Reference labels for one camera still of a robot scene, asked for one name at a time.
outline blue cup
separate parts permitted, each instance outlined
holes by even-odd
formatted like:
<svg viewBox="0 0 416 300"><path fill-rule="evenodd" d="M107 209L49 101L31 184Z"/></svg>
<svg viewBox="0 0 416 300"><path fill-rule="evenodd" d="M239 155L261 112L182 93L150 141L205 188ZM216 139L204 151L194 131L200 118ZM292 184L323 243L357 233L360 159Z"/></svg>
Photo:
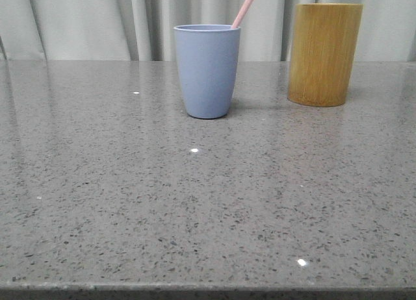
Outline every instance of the blue cup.
<svg viewBox="0 0 416 300"><path fill-rule="evenodd" d="M174 27L176 60L188 114L213 119L228 113L233 97L240 29L231 25Z"/></svg>

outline cup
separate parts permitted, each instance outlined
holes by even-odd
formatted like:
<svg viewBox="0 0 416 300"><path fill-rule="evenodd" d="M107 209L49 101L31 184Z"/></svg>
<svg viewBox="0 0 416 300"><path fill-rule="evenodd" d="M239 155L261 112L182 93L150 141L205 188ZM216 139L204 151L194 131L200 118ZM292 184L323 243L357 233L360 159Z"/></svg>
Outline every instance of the cup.
<svg viewBox="0 0 416 300"><path fill-rule="evenodd" d="M240 28L174 27L176 60L188 115L213 119L228 113L239 57Z"/></svg>
<svg viewBox="0 0 416 300"><path fill-rule="evenodd" d="M289 100L311 106L345 103L363 5L296 5Z"/></svg>

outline curtain fold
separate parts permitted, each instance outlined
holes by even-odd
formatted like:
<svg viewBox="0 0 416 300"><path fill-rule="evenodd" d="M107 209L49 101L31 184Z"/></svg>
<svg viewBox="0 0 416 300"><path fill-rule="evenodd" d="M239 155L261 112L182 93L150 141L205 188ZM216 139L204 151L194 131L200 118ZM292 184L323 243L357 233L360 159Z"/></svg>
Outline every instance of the curtain fold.
<svg viewBox="0 0 416 300"><path fill-rule="evenodd" d="M231 24L244 0L0 0L0 59L174 60L172 27ZM416 0L255 0L240 60L289 60L297 3L363 3L356 60L416 59Z"/></svg>

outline countertop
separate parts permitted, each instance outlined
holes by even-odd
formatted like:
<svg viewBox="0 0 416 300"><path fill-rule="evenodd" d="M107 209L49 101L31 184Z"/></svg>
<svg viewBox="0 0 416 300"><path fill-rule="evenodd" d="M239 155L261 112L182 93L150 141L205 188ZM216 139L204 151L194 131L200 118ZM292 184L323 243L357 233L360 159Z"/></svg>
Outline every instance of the countertop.
<svg viewBox="0 0 416 300"><path fill-rule="evenodd" d="M332 108L288 71L203 120L174 62L0 61L0 298L416 299L416 63Z"/></svg>

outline wooden cup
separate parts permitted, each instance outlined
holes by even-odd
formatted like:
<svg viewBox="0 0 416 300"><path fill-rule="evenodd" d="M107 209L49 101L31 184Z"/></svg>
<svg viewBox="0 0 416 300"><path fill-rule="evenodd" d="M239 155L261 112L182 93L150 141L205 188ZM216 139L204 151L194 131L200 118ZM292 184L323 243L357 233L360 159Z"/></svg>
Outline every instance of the wooden cup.
<svg viewBox="0 0 416 300"><path fill-rule="evenodd" d="M345 103L363 5L296 5L289 100L311 106Z"/></svg>

